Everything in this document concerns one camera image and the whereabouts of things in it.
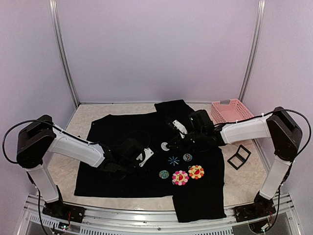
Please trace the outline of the black brooch box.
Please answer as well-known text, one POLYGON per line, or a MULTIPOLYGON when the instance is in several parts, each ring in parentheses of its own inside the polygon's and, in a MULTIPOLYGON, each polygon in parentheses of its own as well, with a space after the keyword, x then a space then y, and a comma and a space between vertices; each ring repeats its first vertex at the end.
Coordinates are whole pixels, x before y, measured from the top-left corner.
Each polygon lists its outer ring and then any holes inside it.
POLYGON ((237 151, 232 155, 227 162, 235 169, 239 170, 249 159, 251 151, 242 144, 239 145, 237 151))

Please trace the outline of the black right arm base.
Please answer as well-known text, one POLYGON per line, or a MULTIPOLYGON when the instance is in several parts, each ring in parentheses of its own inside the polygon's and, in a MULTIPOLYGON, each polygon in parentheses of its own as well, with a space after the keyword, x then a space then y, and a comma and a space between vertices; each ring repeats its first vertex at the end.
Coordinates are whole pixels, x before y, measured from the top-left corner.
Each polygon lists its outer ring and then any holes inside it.
POLYGON ((254 201, 250 204, 243 206, 236 206, 234 208, 234 215, 236 222, 244 222, 253 220, 276 213, 276 207, 273 199, 266 199, 258 192, 254 198, 254 201))

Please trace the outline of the teal round brooch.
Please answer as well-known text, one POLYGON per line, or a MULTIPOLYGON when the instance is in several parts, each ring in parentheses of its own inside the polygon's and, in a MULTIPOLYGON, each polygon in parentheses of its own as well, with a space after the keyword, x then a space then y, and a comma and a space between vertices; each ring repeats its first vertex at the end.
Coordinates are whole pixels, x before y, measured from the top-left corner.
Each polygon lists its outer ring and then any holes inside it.
POLYGON ((167 179, 169 177, 169 172, 167 170, 162 170, 159 172, 159 177, 161 179, 167 179))

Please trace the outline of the black t-shirt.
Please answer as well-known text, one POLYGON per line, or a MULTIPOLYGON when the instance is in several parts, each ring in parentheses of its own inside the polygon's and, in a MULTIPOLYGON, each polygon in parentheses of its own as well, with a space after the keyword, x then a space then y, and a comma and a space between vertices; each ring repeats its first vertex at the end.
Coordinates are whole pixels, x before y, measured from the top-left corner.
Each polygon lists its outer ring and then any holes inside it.
POLYGON ((221 149, 162 150, 163 142, 178 135, 171 121, 192 130, 189 115, 193 109, 183 100, 158 103, 155 109, 139 115, 109 114, 91 123, 89 141, 117 147, 132 138, 149 147, 153 156, 133 173, 104 172, 80 163, 74 194, 106 198, 171 196, 179 222, 225 218, 221 149))

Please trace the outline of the gold round brooch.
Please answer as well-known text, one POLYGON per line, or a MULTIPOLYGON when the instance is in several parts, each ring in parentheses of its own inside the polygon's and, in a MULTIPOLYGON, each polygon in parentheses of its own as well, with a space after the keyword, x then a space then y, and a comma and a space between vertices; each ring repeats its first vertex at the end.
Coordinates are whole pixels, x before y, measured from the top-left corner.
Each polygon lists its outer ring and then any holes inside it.
POLYGON ((164 150, 164 151, 169 151, 170 149, 167 147, 167 142, 163 142, 162 144, 161 144, 161 149, 162 150, 164 150))

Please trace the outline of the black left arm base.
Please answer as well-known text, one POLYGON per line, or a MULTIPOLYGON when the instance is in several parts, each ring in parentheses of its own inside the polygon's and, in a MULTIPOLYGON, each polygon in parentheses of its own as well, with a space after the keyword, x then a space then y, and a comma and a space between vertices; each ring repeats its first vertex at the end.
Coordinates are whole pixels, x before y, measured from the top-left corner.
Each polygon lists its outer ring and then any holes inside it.
POLYGON ((84 207, 64 203, 62 197, 59 196, 55 202, 45 202, 43 214, 69 222, 82 223, 85 210, 84 207))

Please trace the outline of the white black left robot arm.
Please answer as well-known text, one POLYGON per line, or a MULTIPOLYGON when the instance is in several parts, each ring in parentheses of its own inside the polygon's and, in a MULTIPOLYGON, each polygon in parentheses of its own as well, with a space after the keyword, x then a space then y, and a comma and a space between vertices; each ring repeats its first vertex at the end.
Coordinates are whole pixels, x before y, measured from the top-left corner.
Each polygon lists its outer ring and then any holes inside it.
POLYGON ((105 172, 106 176, 89 187, 92 192, 84 195, 99 198, 110 197, 111 188, 104 186, 106 181, 114 178, 121 180, 129 174, 143 175, 145 163, 154 155, 150 147, 144 147, 132 138, 111 146, 84 140, 54 124, 49 115, 10 127, 3 136, 2 145, 5 145, 9 133, 21 125, 26 127, 18 134, 16 159, 9 159, 6 152, 3 155, 8 162, 25 169, 44 201, 49 203, 50 211, 59 218, 68 214, 68 206, 61 201, 60 190, 44 164, 43 158, 47 152, 64 155, 105 172))

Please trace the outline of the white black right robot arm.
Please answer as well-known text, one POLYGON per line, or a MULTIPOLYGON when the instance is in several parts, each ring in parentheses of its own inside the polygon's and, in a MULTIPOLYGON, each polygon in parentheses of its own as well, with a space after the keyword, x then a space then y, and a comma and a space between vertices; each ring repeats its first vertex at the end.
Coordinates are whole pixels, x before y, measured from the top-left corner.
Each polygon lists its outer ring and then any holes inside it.
POLYGON ((191 113, 188 118, 192 129, 188 131, 178 120, 170 123, 178 135, 168 143, 161 144, 164 151, 198 151, 201 147, 214 146, 253 140, 260 143, 270 139, 274 148, 274 161, 258 195, 261 197, 250 206, 254 217, 261 217, 269 210, 269 202, 289 176, 295 158, 307 147, 302 144, 303 132, 290 116, 292 110, 276 107, 273 111, 245 120, 214 124, 206 110, 191 113))

